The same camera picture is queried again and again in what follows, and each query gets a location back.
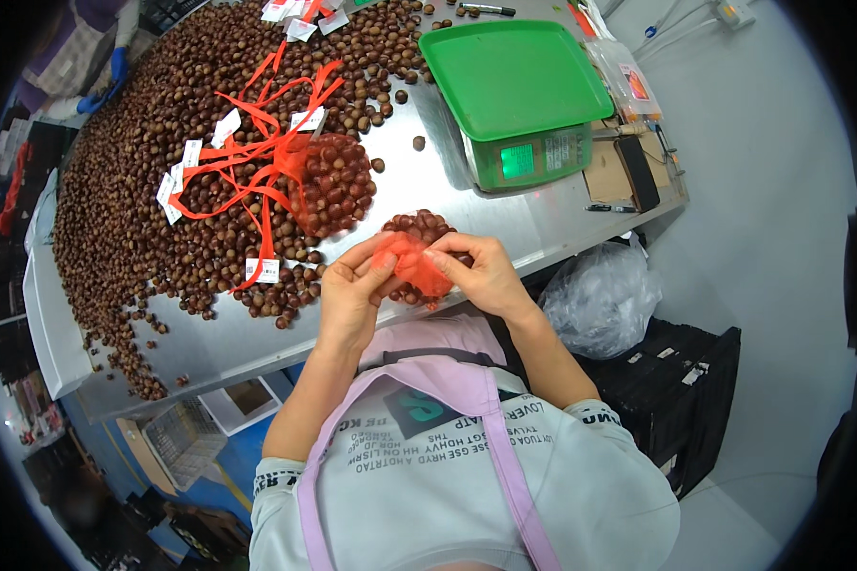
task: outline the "blue glove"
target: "blue glove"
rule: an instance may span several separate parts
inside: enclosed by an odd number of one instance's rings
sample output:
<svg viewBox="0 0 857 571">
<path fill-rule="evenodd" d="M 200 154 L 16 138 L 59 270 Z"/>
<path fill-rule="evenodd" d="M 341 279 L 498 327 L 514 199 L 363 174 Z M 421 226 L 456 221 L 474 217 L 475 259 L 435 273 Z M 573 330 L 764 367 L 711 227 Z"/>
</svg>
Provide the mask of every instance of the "blue glove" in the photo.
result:
<svg viewBox="0 0 857 571">
<path fill-rule="evenodd" d="M 97 93 L 92 93 L 92 95 L 87 95 L 80 99 L 80 102 L 77 103 L 77 112 L 94 113 L 101 108 L 104 102 L 105 98 L 101 97 Z"/>
<path fill-rule="evenodd" d="M 124 84 L 127 78 L 127 72 L 130 70 L 130 65 L 127 63 L 127 48 L 115 48 L 111 52 L 111 82 L 114 83 L 114 89 L 108 94 L 108 98 L 114 97 L 120 86 Z"/>
</svg>

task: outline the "gray crate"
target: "gray crate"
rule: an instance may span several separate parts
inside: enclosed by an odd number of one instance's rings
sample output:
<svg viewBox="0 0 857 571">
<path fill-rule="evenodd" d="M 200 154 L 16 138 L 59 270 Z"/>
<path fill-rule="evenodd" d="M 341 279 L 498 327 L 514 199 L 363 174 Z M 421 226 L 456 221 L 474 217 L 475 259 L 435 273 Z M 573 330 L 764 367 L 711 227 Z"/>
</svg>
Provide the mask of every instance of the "gray crate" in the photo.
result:
<svg viewBox="0 0 857 571">
<path fill-rule="evenodd" d="M 194 485 L 229 442 L 196 396 L 153 418 L 142 435 L 171 483 L 182 492 Z"/>
</svg>

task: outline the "woman's right hand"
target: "woman's right hand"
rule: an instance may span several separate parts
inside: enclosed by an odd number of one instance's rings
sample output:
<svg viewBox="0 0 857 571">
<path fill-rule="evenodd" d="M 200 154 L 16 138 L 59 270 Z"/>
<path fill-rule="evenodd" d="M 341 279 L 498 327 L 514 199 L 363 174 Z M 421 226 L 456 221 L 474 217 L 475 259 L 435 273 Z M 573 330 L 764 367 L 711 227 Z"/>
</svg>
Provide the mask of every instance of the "woman's right hand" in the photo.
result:
<svg viewBox="0 0 857 571">
<path fill-rule="evenodd" d="M 472 268 L 447 252 L 467 252 L 474 260 Z M 425 255 L 487 314 L 514 322 L 537 309 L 517 277 L 508 252 L 495 237 L 449 232 L 429 246 Z"/>
</svg>

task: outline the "green digital display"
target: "green digital display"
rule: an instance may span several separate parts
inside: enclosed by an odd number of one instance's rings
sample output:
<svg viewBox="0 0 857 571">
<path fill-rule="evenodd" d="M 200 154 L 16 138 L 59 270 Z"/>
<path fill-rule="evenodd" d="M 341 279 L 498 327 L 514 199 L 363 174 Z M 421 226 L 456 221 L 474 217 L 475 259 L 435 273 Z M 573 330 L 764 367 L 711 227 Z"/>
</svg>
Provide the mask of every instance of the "green digital display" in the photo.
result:
<svg viewBox="0 0 857 571">
<path fill-rule="evenodd" d="M 504 180 L 531 175 L 533 172 L 533 143 L 502 149 L 502 176 Z"/>
</svg>

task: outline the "digital scale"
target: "digital scale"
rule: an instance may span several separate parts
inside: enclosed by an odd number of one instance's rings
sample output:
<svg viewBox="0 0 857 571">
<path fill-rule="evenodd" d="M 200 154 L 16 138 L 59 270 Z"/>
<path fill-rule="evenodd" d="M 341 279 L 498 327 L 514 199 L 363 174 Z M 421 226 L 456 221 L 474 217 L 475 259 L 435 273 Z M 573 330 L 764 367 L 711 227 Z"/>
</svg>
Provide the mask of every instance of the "digital scale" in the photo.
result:
<svg viewBox="0 0 857 571">
<path fill-rule="evenodd" d="M 560 24 L 500 20 L 419 39 L 460 127 L 480 190 L 510 192 L 590 163 L 590 122 L 613 113 L 593 65 Z"/>
</svg>

